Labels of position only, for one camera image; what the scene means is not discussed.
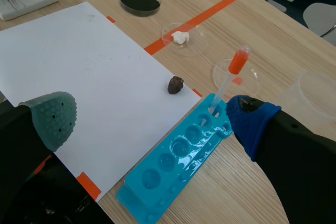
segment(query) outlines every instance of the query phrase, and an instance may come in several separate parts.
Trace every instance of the plastic pipette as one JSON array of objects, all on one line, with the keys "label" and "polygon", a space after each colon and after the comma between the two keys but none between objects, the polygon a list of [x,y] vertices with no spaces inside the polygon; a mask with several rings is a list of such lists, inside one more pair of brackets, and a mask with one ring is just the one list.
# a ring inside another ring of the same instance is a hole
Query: plastic pipette
[{"label": "plastic pipette", "polygon": [[235,53],[229,67],[228,67],[228,72],[224,78],[224,81],[222,83],[222,85],[220,86],[217,94],[215,95],[215,98],[213,100],[213,102],[211,103],[210,107],[209,107],[209,113],[211,115],[214,114],[214,111],[216,109],[216,107],[218,106],[219,102],[222,99],[222,96],[224,95],[227,87],[229,86],[230,82],[237,77],[237,75],[240,73],[241,69],[243,68],[244,64],[247,61],[248,58],[248,54],[250,52],[250,49],[248,46],[242,46],[241,48],[239,48],[237,50],[237,52]]}]

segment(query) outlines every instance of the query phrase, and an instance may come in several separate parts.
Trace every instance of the black powder in petri dish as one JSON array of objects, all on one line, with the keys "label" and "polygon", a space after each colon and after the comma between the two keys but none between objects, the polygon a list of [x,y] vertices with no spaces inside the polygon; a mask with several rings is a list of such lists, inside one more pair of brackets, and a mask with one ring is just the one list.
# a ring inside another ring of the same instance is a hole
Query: black powder in petri dish
[{"label": "black powder in petri dish", "polygon": [[160,7],[157,0],[120,0],[125,10],[137,16],[149,16],[155,14]]}]

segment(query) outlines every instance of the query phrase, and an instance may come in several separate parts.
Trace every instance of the wood grain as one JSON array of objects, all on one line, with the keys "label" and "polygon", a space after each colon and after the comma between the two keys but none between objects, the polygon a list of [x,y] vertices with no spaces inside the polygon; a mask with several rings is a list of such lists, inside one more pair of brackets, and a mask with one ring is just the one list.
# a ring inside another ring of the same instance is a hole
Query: wood grain
[{"label": "wood grain", "polygon": [[[220,0],[162,0],[160,11],[147,18],[126,13],[119,0],[60,0],[15,20],[0,22],[0,30],[83,1],[116,20],[115,25],[145,47],[161,36],[163,25],[186,22]],[[211,79],[214,64],[231,57],[242,44],[253,49],[249,61],[258,72],[261,90],[257,98],[261,100],[274,99],[305,69],[336,80],[335,47],[263,0],[237,0],[199,28],[208,43],[201,55],[181,57],[165,47],[153,57],[203,95],[216,91]],[[318,133],[333,138],[336,127],[331,124]],[[122,180],[99,205],[116,223],[135,223],[116,201],[115,193],[121,185]],[[158,223],[269,224],[288,220],[265,174],[231,136],[219,145]]]}]

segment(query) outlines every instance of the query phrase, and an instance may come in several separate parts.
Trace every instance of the clear plastic cup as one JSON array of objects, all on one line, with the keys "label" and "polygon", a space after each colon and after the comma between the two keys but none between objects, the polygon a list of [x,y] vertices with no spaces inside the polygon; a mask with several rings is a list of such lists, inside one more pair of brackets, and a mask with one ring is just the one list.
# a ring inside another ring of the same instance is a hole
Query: clear plastic cup
[{"label": "clear plastic cup", "polygon": [[302,73],[273,104],[310,130],[336,121],[336,82],[315,72]]}]

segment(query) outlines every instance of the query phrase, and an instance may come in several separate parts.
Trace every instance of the transparent dish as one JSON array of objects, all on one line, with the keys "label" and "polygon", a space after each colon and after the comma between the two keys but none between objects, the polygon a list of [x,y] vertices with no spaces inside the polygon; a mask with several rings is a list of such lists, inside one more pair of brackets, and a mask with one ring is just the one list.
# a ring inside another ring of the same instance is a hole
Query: transparent dish
[{"label": "transparent dish", "polygon": [[[181,45],[175,43],[172,34],[176,31],[188,32],[190,37],[189,41]],[[206,36],[199,26],[193,27],[183,23],[171,23],[167,26],[163,26],[161,38],[167,48],[179,55],[187,57],[201,54],[207,46]]]},{"label": "transparent dish", "polygon": [[[219,89],[221,86],[230,65],[232,59],[224,59],[217,62],[212,71],[212,79]],[[228,86],[225,98],[230,99],[231,97],[238,94],[249,95],[250,97],[255,97],[260,92],[260,82],[258,78],[258,73],[256,68],[247,61],[240,71],[239,75],[233,79],[231,84]]]}]

